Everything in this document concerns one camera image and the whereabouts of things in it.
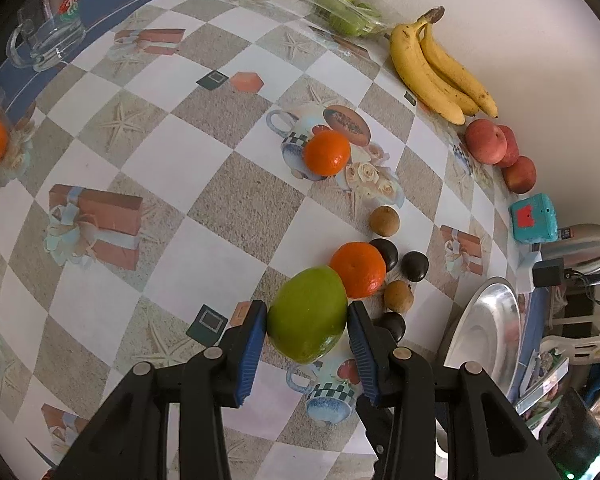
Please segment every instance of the red apple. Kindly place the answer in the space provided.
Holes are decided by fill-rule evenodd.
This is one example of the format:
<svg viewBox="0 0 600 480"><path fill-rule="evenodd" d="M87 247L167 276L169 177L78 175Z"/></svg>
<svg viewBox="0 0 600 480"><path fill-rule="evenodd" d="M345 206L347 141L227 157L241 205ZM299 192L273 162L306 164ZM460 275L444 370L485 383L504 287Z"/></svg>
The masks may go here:
<svg viewBox="0 0 600 480"><path fill-rule="evenodd" d="M358 375L358 365L355 359L347 359L338 368L337 375L341 379L348 379L351 384L358 384L360 376Z"/></svg>
<svg viewBox="0 0 600 480"><path fill-rule="evenodd" d="M483 164L500 162L507 153L507 137L497 124L477 119L464 132L464 142L474 159Z"/></svg>
<svg viewBox="0 0 600 480"><path fill-rule="evenodd" d="M507 139L507 153L504 154L504 157L496 164L496 166L499 168L508 168L518 160L520 150L518 149L518 143L516 142L516 136L513 134L513 130L504 124L498 124L498 127L502 130L502 133Z"/></svg>
<svg viewBox="0 0 600 480"><path fill-rule="evenodd" d="M502 176L510 191L526 193L536 185L536 165L527 156L520 156L511 166L502 168Z"/></svg>

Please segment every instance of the banana bunch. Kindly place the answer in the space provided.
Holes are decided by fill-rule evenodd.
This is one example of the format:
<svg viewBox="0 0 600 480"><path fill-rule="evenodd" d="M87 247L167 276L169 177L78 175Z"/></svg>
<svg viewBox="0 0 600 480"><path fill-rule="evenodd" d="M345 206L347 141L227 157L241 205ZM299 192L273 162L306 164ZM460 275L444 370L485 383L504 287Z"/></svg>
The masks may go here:
<svg viewBox="0 0 600 480"><path fill-rule="evenodd" d="M436 7L414 23L396 25L390 37L395 69L424 104L453 124L464 124L464 116L478 108L495 118L496 103L484 86L433 39L431 24L444 12Z"/></svg>

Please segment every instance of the black fruit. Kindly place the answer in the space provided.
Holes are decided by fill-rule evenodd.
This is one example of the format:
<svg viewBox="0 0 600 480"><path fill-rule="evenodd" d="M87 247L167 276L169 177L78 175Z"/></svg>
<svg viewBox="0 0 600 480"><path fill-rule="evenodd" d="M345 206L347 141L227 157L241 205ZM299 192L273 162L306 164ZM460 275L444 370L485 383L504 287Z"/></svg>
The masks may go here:
<svg viewBox="0 0 600 480"><path fill-rule="evenodd" d="M385 312L374 321L374 325L387 329L396 344L403 338L407 325L404 318L397 312Z"/></svg>
<svg viewBox="0 0 600 480"><path fill-rule="evenodd" d="M429 259L418 251L411 251L402 257L400 270L410 282L419 282L429 272Z"/></svg>
<svg viewBox="0 0 600 480"><path fill-rule="evenodd" d="M382 259L386 265L387 272L389 272L398 264L398 248L392 241L386 240L385 238L376 238L375 240L371 240L369 243L378 249L380 254L382 254Z"/></svg>

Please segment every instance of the glass mug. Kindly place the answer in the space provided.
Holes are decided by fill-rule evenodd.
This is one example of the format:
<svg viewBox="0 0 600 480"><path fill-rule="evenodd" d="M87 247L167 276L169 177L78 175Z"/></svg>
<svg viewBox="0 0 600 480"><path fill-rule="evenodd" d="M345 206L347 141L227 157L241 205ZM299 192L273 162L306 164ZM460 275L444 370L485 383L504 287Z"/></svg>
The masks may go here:
<svg viewBox="0 0 600 480"><path fill-rule="evenodd" d="M7 57L16 67L31 66L36 72L62 61L86 35L78 0L26 0L18 10L18 23L7 43ZM16 49L19 34L29 47L25 57Z"/></svg>

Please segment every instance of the brown round fruit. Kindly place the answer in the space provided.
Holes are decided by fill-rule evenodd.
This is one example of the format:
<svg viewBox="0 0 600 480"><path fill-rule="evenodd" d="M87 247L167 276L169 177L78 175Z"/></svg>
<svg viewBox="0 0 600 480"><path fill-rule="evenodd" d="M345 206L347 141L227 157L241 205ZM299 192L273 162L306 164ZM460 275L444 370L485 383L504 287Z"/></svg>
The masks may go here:
<svg viewBox="0 0 600 480"><path fill-rule="evenodd" d="M531 191L538 177L536 165L528 156L520 156L511 166L502 168L502 176L509 190L517 194Z"/></svg>
<svg viewBox="0 0 600 480"><path fill-rule="evenodd" d="M400 228L400 217L394 208L381 205L369 216L369 228L385 238L393 236Z"/></svg>
<svg viewBox="0 0 600 480"><path fill-rule="evenodd" d="M384 306L398 314L406 313L413 304L411 286L403 280L395 280L384 289Z"/></svg>
<svg viewBox="0 0 600 480"><path fill-rule="evenodd" d="M476 119L464 132L464 143L474 159L482 164L496 164L507 153L507 139L497 124Z"/></svg>
<svg viewBox="0 0 600 480"><path fill-rule="evenodd" d="M513 130L504 124L499 124L498 127L502 130L502 133L507 139L507 153L504 154L502 160L498 162L496 166L499 168L508 168L518 160L520 157L520 150L518 149L518 143L516 142L516 136L513 134Z"/></svg>

